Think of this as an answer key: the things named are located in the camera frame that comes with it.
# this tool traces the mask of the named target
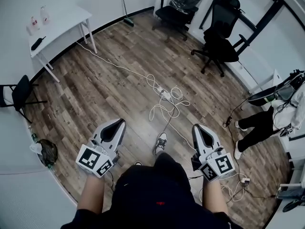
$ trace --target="floor plank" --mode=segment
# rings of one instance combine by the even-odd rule
[[[231,135],[228,128],[223,128],[223,121],[248,96],[244,86],[226,68],[225,77],[221,78],[213,64],[205,74],[201,74],[203,59],[190,55],[191,49],[200,48],[200,43],[193,37],[184,42],[175,34],[165,43],[163,30],[151,30],[157,22],[151,12],[136,15],[133,21],[133,28],[119,22],[95,34],[98,55],[140,74],[153,74],[163,88],[180,87],[191,105],[181,106],[181,115],[171,124],[192,143],[191,128],[202,123],[213,129],[222,145],[233,154]],[[83,45],[92,50],[90,42]],[[55,174],[76,200],[80,198],[86,175],[76,166],[75,158],[81,145],[87,143],[95,128],[103,122],[119,117],[127,122],[126,134],[119,148],[121,159],[113,168],[115,181],[136,160],[145,165],[154,164],[152,149],[166,122],[159,110],[156,110],[154,120],[149,121],[149,111],[159,102],[159,97],[147,85],[145,78],[115,68],[93,57],[79,45],[53,66],[61,82],[54,82],[49,74],[44,73],[36,81],[39,87],[35,91],[48,103],[28,105],[26,113],[33,120],[33,129],[39,138],[47,138],[57,145],[59,158]],[[259,111],[260,108],[238,109],[233,118],[236,120]],[[233,127],[231,131],[234,140],[245,135]],[[197,176],[199,173],[193,172],[190,162],[193,150],[171,127],[166,132],[166,151],[182,164],[189,177]],[[258,197],[275,194],[279,183],[286,182],[290,170],[277,138],[269,138],[248,149],[239,166],[241,172],[251,179],[247,189]],[[237,182],[235,176],[222,181],[222,184],[235,189]],[[111,206],[111,184],[111,178],[106,175],[104,209]],[[190,184],[196,201],[200,203],[202,178],[193,179]],[[229,201],[226,190],[224,195]],[[245,193],[241,201],[230,201],[228,206],[230,216],[238,224],[248,229],[259,229],[273,212],[275,199],[253,198]]]

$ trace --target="white shoe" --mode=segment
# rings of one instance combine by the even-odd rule
[[[240,128],[240,126],[238,125],[238,121],[235,121],[235,127],[238,129],[241,129],[243,132],[246,132],[248,130],[248,128],[246,128],[246,129]]]
[[[152,153],[157,155],[159,151],[164,151],[165,145],[167,142],[167,134],[165,132],[161,132],[158,136],[156,146],[154,147]]]
[[[240,156],[242,155],[241,152],[238,150],[238,141],[235,144],[235,151],[234,151],[234,157],[236,160],[240,159]]]

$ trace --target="broom handle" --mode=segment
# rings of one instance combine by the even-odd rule
[[[126,10],[126,5],[125,5],[125,0],[123,0],[123,4],[124,4],[124,8],[125,8],[126,17],[128,18],[127,10]]]

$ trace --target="office chair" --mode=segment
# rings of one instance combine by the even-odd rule
[[[13,99],[12,104],[6,104],[4,101],[4,87],[8,86],[12,90],[11,96]],[[14,106],[15,110],[19,112],[30,124],[32,123],[26,116],[23,110],[23,107],[25,105],[29,104],[41,104],[41,103],[47,103],[48,101],[38,101],[36,94],[33,90],[33,86],[38,86],[37,84],[31,84],[28,77],[24,75],[21,80],[18,82],[17,85],[0,85],[0,108],[5,107],[11,107]],[[36,102],[29,102],[26,103],[29,95],[31,92],[34,93],[34,96],[36,98]]]
[[[220,70],[221,77],[224,77],[224,72],[220,66],[220,63],[224,62],[236,62],[239,60],[238,54],[234,48],[242,44],[243,42],[250,46],[245,37],[241,34],[241,39],[233,46],[226,39],[231,35],[232,29],[241,14],[239,0],[218,0],[213,5],[212,24],[209,29],[204,32],[205,45],[203,50],[192,50],[191,55],[195,52],[209,57],[209,60],[201,70],[203,74],[206,66],[211,62],[217,65]]]
[[[154,31],[157,27],[163,26],[164,23],[168,24],[170,27],[173,27],[176,31],[178,31],[182,36],[183,40],[187,40],[187,35],[183,33],[184,26],[186,24],[191,24],[192,19],[195,13],[198,11],[196,6],[187,9],[187,14],[181,11],[178,11],[173,6],[165,6],[163,7],[164,0],[161,0],[161,8],[156,11],[156,15],[161,19],[161,24],[158,26],[153,26],[152,30]],[[165,42],[169,41],[170,36],[167,36]]]

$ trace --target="short sleeve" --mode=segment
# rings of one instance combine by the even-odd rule
[[[79,209],[76,211],[72,222],[65,224],[61,229],[86,229],[95,223],[97,214],[86,209]]]
[[[214,214],[218,219],[230,224],[231,229],[243,229],[242,227],[236,225],[234,222],[231,221],[230,217],[227,216],[224,212],[219,212]]]

